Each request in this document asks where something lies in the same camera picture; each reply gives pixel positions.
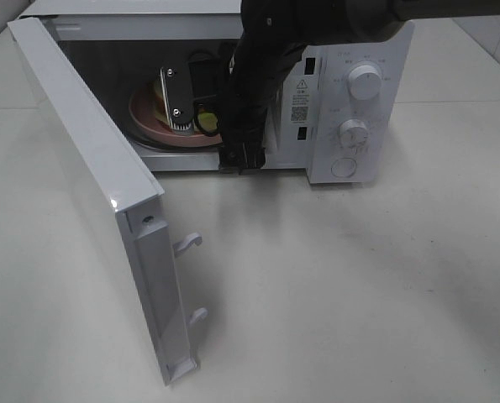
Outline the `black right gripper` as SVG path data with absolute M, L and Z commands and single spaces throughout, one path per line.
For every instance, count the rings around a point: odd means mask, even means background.
M 218 149 L 221 173 L 248 175 L 265 165 L 266 150 L 260 142 L 268 107 L 306 47 L 282 38 L 270 27 L 244 30 L 219 95 L 219 132 L 224 142 Z

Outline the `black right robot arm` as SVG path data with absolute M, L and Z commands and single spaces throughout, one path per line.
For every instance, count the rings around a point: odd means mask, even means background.
M 309 45 L 379 43 L 408 20 L 500 15 L 500 0 L 243 1 L 243 34 L 218 93 L 221 171 L 258 170 L 266 112 Z

